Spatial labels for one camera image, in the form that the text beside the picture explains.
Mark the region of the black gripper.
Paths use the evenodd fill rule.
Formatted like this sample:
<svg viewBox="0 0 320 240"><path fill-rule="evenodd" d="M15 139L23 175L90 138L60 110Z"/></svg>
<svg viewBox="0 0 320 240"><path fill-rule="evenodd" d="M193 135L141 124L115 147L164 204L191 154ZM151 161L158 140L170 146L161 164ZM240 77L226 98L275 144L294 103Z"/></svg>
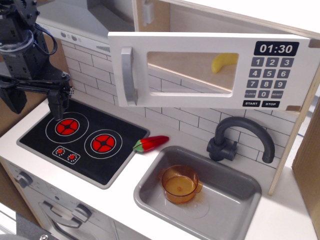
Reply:
<svg viewBox="0 0 320 240"><path fill-rule="evenodd" d="M25 92L45 94L53 118L59 121L74 93L70 75L47 62L33 79L13 77L6 64L0 64L0 97L9 109L20 114L27 103Z"/></svg>

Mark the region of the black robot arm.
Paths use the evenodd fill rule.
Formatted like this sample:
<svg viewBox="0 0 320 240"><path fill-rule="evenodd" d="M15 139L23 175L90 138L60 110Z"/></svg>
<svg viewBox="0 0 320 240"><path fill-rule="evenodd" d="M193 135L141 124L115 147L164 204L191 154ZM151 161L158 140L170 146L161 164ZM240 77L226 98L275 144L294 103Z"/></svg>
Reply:
<svg viewBox="0 0 320 240"><path fill-rule="evenodd" d="M58 49L49 50L44 35L52 34L37 22L35 0L0 2L0 97L16 114L27 103L26 92L45 94L55 120L61 120L74 90L70 75L50 62Z"/></svg>

